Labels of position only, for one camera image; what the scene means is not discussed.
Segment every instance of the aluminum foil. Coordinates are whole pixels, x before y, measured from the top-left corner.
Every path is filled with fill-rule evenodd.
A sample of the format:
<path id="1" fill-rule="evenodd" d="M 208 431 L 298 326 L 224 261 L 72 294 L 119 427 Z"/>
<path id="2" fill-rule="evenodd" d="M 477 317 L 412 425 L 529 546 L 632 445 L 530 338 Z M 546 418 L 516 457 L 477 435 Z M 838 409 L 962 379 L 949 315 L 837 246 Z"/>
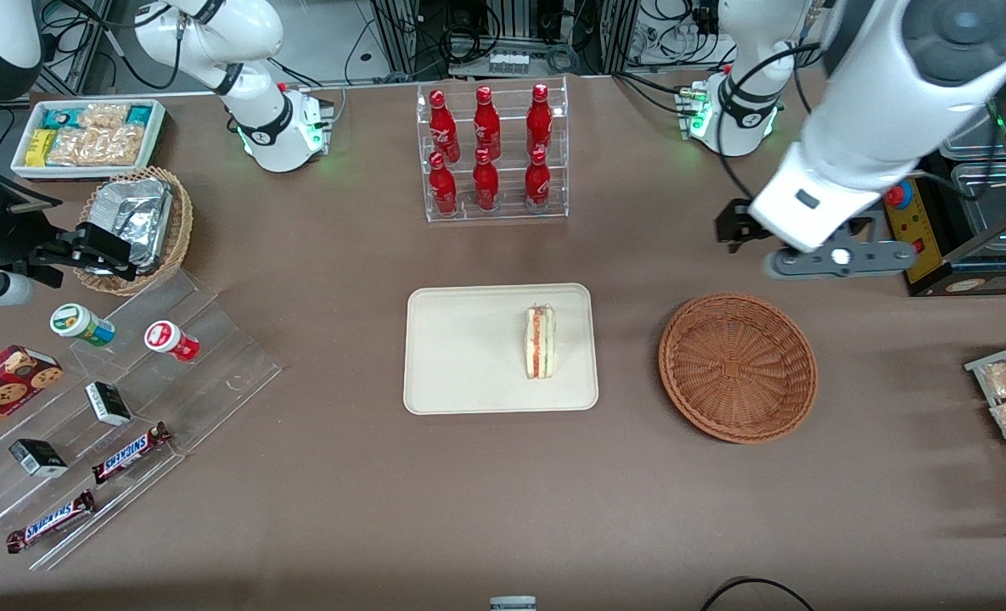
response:
<path id="1" fill-rule="evenodd" d="M 130 244 L 129 262 L 137 274 L 151 274 L 160 267 L 166 220 L 174 200 L 174 189 L 158 178 L 111 182 L 101 186 L 88 220 Z M 92 270 L 92 274 L 109 274 Z"/>

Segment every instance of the white container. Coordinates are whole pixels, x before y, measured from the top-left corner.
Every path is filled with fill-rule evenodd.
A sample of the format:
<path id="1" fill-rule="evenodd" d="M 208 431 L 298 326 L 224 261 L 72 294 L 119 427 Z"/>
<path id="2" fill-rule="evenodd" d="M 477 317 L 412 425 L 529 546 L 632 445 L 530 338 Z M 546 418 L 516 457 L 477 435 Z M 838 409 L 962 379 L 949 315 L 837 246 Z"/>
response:
<path id="1" fill-rule="evenodd" d="M 526 314 L 556 314 L 552 377 L 525 374 Z M 544 413 L 597 403 L 590 291 L 579 284 L 421 289 L 408 298 L 405 408 L 412 414 Z"/>
<path id="2" fill-rule="evenodd" d="M 133 165 L 91 165 L 91 166 L 63 166 L 46 165 L 30 166 L 25 165 L 24 157 L 26 150 L 30 146 L 30 135 L 36 129 L 41 128 L 41 122 L 49 111 L 62 109 L 74 109 L 90 104 L 108 105 L 131 105 L 134 107 L 152 107 L 152 116 L 149 116 L 149 123 L 144 127 L 144 139 L 141 140 L 141 151 L 137 154 L 137 161 Z M 30 109 L 28 124 L 24 128 L 24 136 L 20 139 L 19 146 L 13 154 L 11 169 L 17 176 L 28 178 L 29 181 L 62 181 L 62 179 L 82 179 L 82 178 L 107 178 L 108 176 L 120 176 L 127 171 L 147 167 L 152 154 L 155 152 L 156 143 L 160 140 L 160 128 L 166 116 L 166 109 L 160 102 L 153 98 L 118 98 L 118 100 L 54 100 L 38 102 L 34 108 Z"/>
<path id="3" fill-rule="evenodd" d="M 49 316 L 49 328 L 61 337 L 78 337 L 100 347 L 114 339 L 115 327 L 78 303 L 65 303 Z"/>

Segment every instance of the clear acrylic rack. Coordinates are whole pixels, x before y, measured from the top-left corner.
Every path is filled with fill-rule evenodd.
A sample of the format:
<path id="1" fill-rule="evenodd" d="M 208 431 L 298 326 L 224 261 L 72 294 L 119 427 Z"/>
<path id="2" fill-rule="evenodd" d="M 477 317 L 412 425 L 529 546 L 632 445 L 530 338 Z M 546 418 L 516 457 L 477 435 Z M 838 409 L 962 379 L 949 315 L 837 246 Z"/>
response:
<path id="1" fill-rule="evenodd" d="M 117 333 L 96 348 L 74 341 L 59 357 L 64 376 L 0 426 L 0 541 L 91 488 L 99 510 L 47 534 L 17 556 L 31 570 L 51 569 L 170 472 L 193 449 L 279 374 L 280 367 L 220 309 L 215 294 L 183 271 L 154 282 L 107 316 Z M 200 341 L 193 362 L 150 351 L 143 333 L 169 320 Z M 85 387 L 114 384 L 133 413 L 125 426 L 104 425 Z M 43 400 L 41 406 L 35 404 Z M 96 487 L 91 468 L 146 430 L 165 422 L 173 438 L 127 471 Z M 26 474 L 8 448 L 20 438 L 49 441 L 68 465 L 50 479 Z"/>
<path id="2" fill-rule="evenodd" d="M 525 116 L 529 113 L 533 98 L 533 85 L 544 83 L 548 86 L 548 105 L 552 108 L 552 146 L 548 148 L 546 165 L 552 172 L 548 206 L 542 213 L 533 213 L 525 207 L 525 169 L 529 167 L 529 151 L 525 143 Z M 421 86 L 416 97 L 416 131 L 421 147 L 421 173 L 424 176 L 424 202 L 428 221 L 463 220 L 544 220 L 563 219 L 569 211 L 568 184 L 568 102 L 567 80 L 499 80 L 491 81 L 492 100 L 502 120 L 503 154 L 495 159 L 499 173 L 499 206 L 494 212 L 484 212 L 476 205 L 476 187 L 472 182 L 472 170 L 476 167 L 476 135 L 473 132 L 472 117 L 476 114 L 476 86 L 464 82 L 438 83 Z M 457 121 L 457 142 L 461 147 L 459 162 L 449 169 L 457 180 L 457 214 L 443 216 L 432 197 L 432 184 L 428 177 L 432 166 L 428 156 L 434 151 L 432 141 L 432 106 L 428 95 L 433 90 L 446 94 L 446 106 Z"/>

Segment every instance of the cookie box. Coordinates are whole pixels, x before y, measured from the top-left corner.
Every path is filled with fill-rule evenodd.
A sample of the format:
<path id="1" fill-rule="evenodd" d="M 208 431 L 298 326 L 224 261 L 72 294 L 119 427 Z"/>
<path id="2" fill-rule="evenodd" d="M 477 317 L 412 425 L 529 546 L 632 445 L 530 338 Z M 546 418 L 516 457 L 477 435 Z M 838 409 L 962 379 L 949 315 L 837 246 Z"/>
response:
<path id="1" fill-rule="evenodd" d="M 51 356 L 22 345 L 4 348 L 0 352 L 0 424 L 61 375 L 60 364 Z"/>
<path id="2" fill-rule="evenodd" d="M 144 128 L 144 138 L 141 140 L 141 150 L 133 165 L 92 165 L 92 166 L 60 166 L 60 165 L 28 165 L 26 152 L 30 140 L 43 127 L 48 113 L 65 109 L 75 109 L 89 104 L 131 105 L 133 107 L 150 107 L 152 115 L 147 117 Z M 30 109 L 30 117 L 24 128 L 16 154 L 13 155 L 11 169 L 17 176 L 28 181 L 98 181 L 100 178 L 120 176 L 128 171 L 143 169 L 149 165 L 156 145 L 160 142 L 160 130 L 166 116 L 164 106 L 153 98 L 85 98 L 85 100 L 48 100 L 38 102 Z"/>

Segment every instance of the red bottle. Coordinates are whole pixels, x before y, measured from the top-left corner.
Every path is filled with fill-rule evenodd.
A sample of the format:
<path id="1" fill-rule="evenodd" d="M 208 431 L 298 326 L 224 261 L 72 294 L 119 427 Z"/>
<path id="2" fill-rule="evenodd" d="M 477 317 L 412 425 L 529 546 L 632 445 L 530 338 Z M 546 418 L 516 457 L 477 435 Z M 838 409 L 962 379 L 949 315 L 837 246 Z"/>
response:
<path id="1" fill-rule="evenodd" d="M 476 205 L 484 212 L 492 212 L 499 206 L 499 171 L 492 163 L 491 151 L 487 147 L 476 150 L 476 169 L 472 171 L 476 183 Z"/>
<path id="2" fill-rule="evenodd" d="M 446 155 L 449 163 L 457 163 L 457 159 L 461 159 L 461 147 L 457 143 L 457 123 L 446 108 L 446 96 L 434 90 L 428 99 L 432 102 L 432 140 L 436 150 Z"/>
<path id="3" fill-rule="evenodd" d="M 540 213 L 548 208 L 548 184 L 552 172 L 546 166 L 548 154 L 544 147 L 536 147 L 530 155 L 533 163 L 525 170 L 525 207 L 530 212 Z"/>
<path id="4" fill-rule="evenodd" d="M 454 175 L 446 167 L 446 159 L 441 152 L 433 151 L 428 162 L 432 164 L 432 174 L 428 181 L 432 182 L 432 197 L 436 200 L 438 213 L 453 216 L 457 213 L 457 182 L 454 181 Z"/>
<path id="5" fill-rule="evenodd" d="M 491 87 L 476 89 L 476 115 L 472 117 L 476 128 L 476 147 L 487 148 L 492 159 L 503 154 L 503 130 L 499 125 L 499 111 L 492 104 Z"/>
<path id="6" fill-rule="evenodd" d="M 525 129 L 529 134 L 529 154 L 533 154 L 536 147 L 547 150 L 552 146 L 552 109 L 548 107 L 548 86 L 542 83 L 533 86 L 533 106 L 525 117 Z"/>

